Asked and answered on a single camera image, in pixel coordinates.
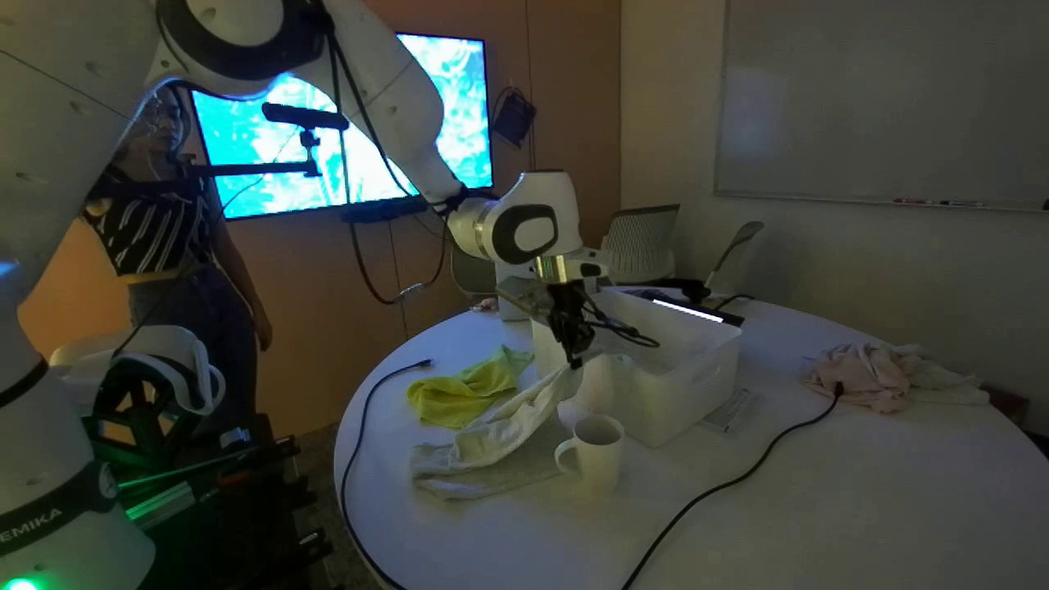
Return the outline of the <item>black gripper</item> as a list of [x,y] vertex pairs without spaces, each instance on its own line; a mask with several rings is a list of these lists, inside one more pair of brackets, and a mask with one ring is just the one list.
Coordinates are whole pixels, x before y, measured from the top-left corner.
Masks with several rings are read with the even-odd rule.
[[598,266],[586,255],[536,255],[535,276],[551,295],[546,329],[566,356],[580,356],[592,342],[592,329],[583,322],[583,306],[586,282],[598,276]]

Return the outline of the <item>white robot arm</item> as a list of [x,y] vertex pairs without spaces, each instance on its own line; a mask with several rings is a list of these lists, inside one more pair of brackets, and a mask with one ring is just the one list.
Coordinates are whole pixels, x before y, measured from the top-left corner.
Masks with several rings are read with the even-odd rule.
[[37,288],[90,183],[134,133],[159,129],[159,93],[187,81],[249,95],[277,75],[346,69],[350,121],[475,260],[535,262],[551,222],[514,231],[519,194],[480,200],[434,148],[442,98],[364,0],[0,0],[0,576],[50,590],[134,590],[155,544],[113,506],[73,395],[30,343]]

